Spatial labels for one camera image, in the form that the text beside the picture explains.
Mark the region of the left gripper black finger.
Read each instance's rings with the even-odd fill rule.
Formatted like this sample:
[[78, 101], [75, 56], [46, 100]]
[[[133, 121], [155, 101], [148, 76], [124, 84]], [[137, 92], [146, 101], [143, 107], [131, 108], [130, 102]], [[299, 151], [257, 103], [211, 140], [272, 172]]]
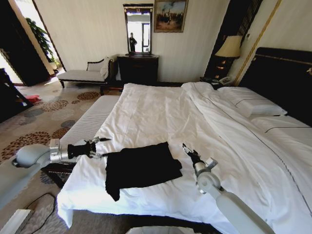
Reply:
[[108, 154], [100, 154], [100, 153], [96, 153], [96, 152], [93, 152], [91, 151], [90, 154], [89, 154], [89, 158], [93, 158], [93, 159], [103, 159], [105, 157], [107, 157]]
[[109, 141], [109, 140], [111, 140], [111, 139], [97, 136], [97, 137], [94, 137], [93, 139], [85, 140], [85, 146], [86, 145], [95, 146], [99, 142], [104, 142], [104, 141]]

